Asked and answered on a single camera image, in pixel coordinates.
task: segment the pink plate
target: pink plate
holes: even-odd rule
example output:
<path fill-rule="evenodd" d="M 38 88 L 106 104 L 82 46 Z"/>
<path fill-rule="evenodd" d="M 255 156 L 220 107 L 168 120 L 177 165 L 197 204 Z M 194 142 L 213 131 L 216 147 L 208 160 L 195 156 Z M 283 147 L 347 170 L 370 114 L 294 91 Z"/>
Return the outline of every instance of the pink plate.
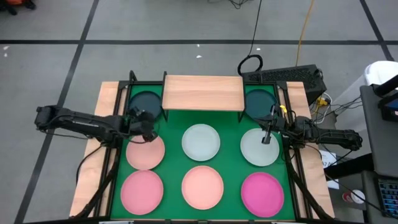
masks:
<path fill-rule="evenodd" d="M 163 183 L 160 177 L 150 170 L 133 172 L 123 183 L 121 200 L 124 208 L 135 215 L 145 215 L 153 211 L 163 197 Z"/>
<path fill-rule="evenodd" d="M 241 189 L 244 206 L 262 218 L 278 214 L 284 204 L 284 191 L 275 177 L 255 172 L 243 182 Z"/>
<path fill-rule="evenodd" d="M 134 136 L 133 141 L 144 142 L 142 136 Z M 152 142 L 136 144 L 129 142 L 126 157 L 129 164 L 137 170 L 149 170 L 157 166 L 164 157 L 164 143 L 158 136 Z"/>
<path fill-rule="evenodd" d="M 214 207 L 223 196 L 223 179 L 213 168 L 196 166 L 185 174 L 182 180 L 182 195 L 195 209 Z"/>

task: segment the wooden board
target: wooden board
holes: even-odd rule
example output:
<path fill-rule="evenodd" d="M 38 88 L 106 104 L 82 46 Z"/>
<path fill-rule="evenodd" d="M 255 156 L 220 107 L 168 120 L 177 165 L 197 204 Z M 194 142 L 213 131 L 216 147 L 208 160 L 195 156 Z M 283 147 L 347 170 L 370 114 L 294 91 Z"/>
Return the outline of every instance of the wooden board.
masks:
<path fill-rule="evenodd" d="M 243 111 L 242 77 L 166 75 L 165 110 Z"/>
<path fill-rule="evenodd" d="M 310 110 L 307 104 L 307 97 L 305 96 L 305 90 L 303 83 L 288 82 L 288 91 L 290 97 L 290 104 L 292 109 L 297 115 L 311 117 Z M 117 93 L 118 82 L 103 82 L 101 90 L 99 92 L 97 106 L 95 114 L 97 115 L 109 115 L 112 114 L 116 93 Z M 280 98 L 283 100 L 283 94 L 280 91 Z M 88 141 L 85 155 L 90 153 L 93 149 L 97 147 L 98 142 Z M 305 178 L 307 182 L 307 187 L 317 202 L 322 206 L 322 208 L 334 217 L 333 207 L 330 200 L 330 195 L 325 179 L 325 174 L 323 172 L 322 161 L 319 157 L 319 153 L 310 147 L 306 147 L 301 150 L 302 163 L 305 173 Z M 104 151 L 98 152 L 96 156 L 88 159 L 81 168 L 79 183 L 76 187 L 75 196 L 73 198 L 72 207 L 70 210 L 70 215 L 75 215 L 87 204 L 92 195 L 98 188 L 98 183 L 100 179 L 100 173 L 104 160 Z M 302 194 L 298 188 L 296 188 L 298 195 L 298 205 L 300 209 L 300 214 L 305 217 L 305 208 L 302 200 Z M 107 200 L 103 200 L 103 205 L 101 208 L 105 208 Z M 104 215 L 104 210 L 101 209 L 100 215 Z"/>

